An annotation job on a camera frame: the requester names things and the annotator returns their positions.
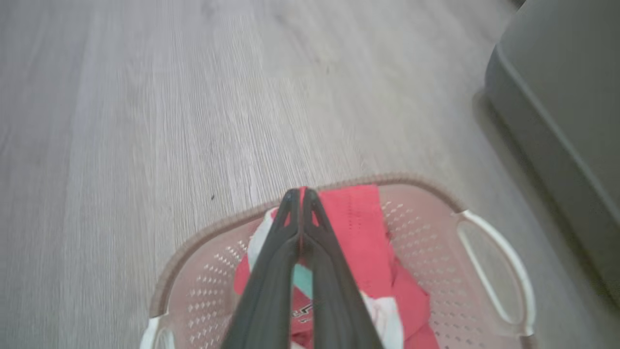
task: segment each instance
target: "clothing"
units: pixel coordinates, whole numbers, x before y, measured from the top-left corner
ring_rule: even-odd
[[[422,290],[394,254],[384,224],[376,186],[357,186],[319,193],[351,273],[385,349],[438,348],[428,327],[430,306]],[[234,289],[241,294],[267,238],[275,210],[268,211],[237,267]],[[311,271],[293,271],[291,336],[312,348]]]

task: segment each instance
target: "basket handle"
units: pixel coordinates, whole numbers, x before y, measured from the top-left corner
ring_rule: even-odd
[[[521,326],[522,335],[526,337],[533,336],[534,321],[536,320],[536,302],[534,299],[534,289],[532,288],[528,273],[523,265],[523,262],[521,261],[521,258],[516,253],[515,249],[510,245],[508,240],[506,240],[506,238],[498,232],[493,225],[480,216],[469,210],[465,210],[459,214],[459,218],[459,222],[469,222],[483,231],[484,237],[499,250],[504,259],[508,262],[508,267],[510,268],[512,275],[516,278],[517,288],[522,300],[523,320],[521,321],[521,324],[519,324],[519,326]],[[470,257],[473,257],[474,254],[471,251],[471,248],[466,244],[463,245],[467,250],[467,254]],[[497,311],[501,318],[508,322],[505,311],[501,307],[497,295],[495,294],[495,290],[491,286],[484,270],[475,258],[471,258],[471,261],[476,269],[478,277],[480,277],[480,281],[482,282],[484,289],[487,291],[487,295],[489,296],[491,303],[495,307],[495,311]]]
[[[165,330],[160,321],[162,317],[164,317],[164,315],[149,319],[149,324],[142,334],[140,349],[155,349],[155,346],[162,337],[162,332]],[[169,335],[163,337],[165,340],[164,346],[166,349],[174,349],[174,338],[172,337],[172,333],[168,331],[166,332]]]

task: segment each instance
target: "gray floor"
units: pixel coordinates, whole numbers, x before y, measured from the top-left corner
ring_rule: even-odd
[[[481,94],[515,11],[0,2],[0,347],[137,347],[158,274],[198,229],[291,186],[387,171],[445,184],[514,244],[541,348],[616,347],[618,311]]]

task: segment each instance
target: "teal fabric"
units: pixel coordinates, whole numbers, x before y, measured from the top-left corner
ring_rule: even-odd
[[[295,264],[293,268],[293,284],[304,296],[312,299],[312,271],[303,265]]]

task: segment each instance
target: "red towel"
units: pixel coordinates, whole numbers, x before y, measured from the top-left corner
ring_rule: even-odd
[[[356,186],[319,193],[334,233],[358,288],[370,298],[394,297],[404,328],[404,347],[437,349],[428,326],[429,296],[401,265],[389,243],[376,186]],[[234,289],[241,294],[249,279],[245,256],[235,274]],[[293,291],[293,340],[312,347],[312,300]]]

